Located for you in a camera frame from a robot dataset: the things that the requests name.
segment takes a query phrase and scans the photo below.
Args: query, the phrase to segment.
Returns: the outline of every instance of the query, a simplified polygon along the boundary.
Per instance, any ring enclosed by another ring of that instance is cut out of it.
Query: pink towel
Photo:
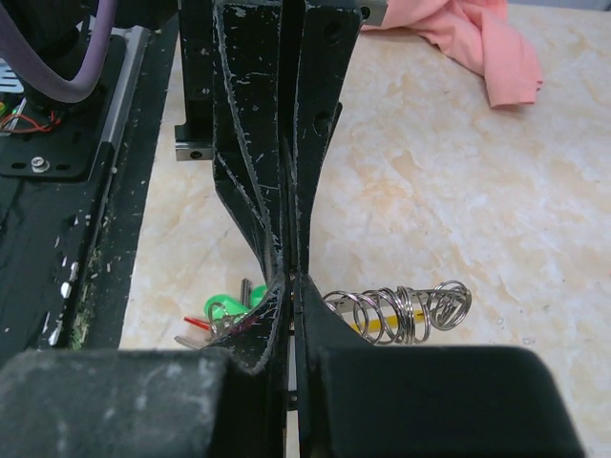
[[[382,29],[394,27],[414,30],[484,76],[492,107],[537,100],[537,52],[507,24],[507,0],[389,0]]]

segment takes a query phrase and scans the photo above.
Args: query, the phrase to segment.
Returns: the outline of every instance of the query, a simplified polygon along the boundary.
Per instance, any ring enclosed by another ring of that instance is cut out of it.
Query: beige marble table
[[[402,31],[362,36],[312,221],[323,292],[457,279],[474,306],[431,344],[509,344],[552,370],[590,454],[611,456],[611,15],[512,7],[538,49],[532,107],[491,110],[481,78]],[[210,162],[175,162],[178,56],[123,348],[176,347],[213,294],[261,281]]]

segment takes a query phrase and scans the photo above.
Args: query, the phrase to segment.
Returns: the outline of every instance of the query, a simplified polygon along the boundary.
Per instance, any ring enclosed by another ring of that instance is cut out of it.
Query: screw
[[[31,165],[32,165],[32,171],[35,174],[44,174],[51,167],[51,165],[49,164],[49,161],[45,160],[43,157],[40,157],[40,156],[34,157],[32,159]]]

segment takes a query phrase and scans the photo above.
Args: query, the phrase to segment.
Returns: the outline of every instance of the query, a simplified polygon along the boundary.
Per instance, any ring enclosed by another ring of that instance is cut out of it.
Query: purple cable
[[[36,54],[0,2],[0,57],[11,70],[44,95],[59,102],[80,102],[92,93],[102,73],[115,12],[116,0],[99,1],[95,28],[83,65],[74,79],[67,81]]]

